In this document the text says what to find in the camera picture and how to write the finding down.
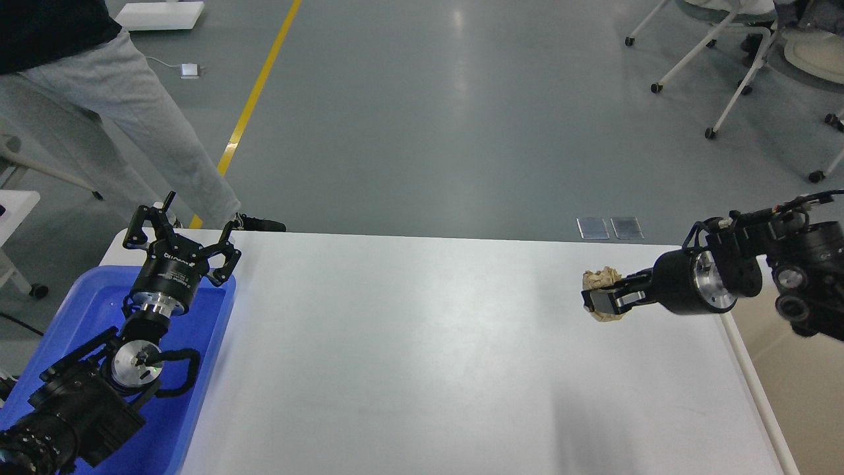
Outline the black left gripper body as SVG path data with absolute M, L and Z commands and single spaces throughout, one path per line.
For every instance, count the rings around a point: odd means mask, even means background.
M 201 249 L 201 244 L 189 239 L 178 239 L 175 244 L 162 239 L 154 241 L 130 289 L 130 300 L 142 305 L 161 295 L 175 302 L 172 315 L 188 313 L 209 269 L 208 261 L 198 256 Z

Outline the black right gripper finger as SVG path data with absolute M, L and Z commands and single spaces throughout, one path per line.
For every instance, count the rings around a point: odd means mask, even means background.
M 621 286 L 650 286 L 654 268 L 643 269 L 632 274 L 627 274 L 624 278 L 616 282 Z
M 623 316 L 633 307 L 657 303 L 644 286 L 611 286 L 582 290 L 583 307 L 593 316 Z

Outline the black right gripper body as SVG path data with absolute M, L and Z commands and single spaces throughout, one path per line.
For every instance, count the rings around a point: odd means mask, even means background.
M 651 299 L 675 315 L 726 313 L 736 304 L 708 250 L 681 249 L 660 256 L 652 268 Z

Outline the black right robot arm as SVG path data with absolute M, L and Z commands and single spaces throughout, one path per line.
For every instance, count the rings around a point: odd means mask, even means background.
M 697 220 L 681 246 L 648 269 L 624 277 L 609 267 L 583 273 L 583 307 L 597 321 L 618 321 L 651 304 L 675 315 L 722 315 L 760 294 L 763 257 L 778 293 L 775 312 L 793 333 L 842 340 L 842 225 L 810 218 L 812 208 L 841 194 L 810 193 L 763 210 Z

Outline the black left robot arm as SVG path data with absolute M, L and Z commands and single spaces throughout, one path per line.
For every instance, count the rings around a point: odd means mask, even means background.
M 230 241 L 240 219 L 205 246 L 178 234 L 160 206 L 140 206 L 123 246 L 146 253 L 123 300 L 123 327 L 111 327 L 40 374 L 32 411 L 2 432 L 3 474 L 70 474 L 75 462 L 97 466 L 145 424 L 141 408 L 154 398 L 192 390 L 201 373 L 196 348 L 164 350 L 171 320 L 190 309 L 203 278 L 227 282 L 241 253 Z

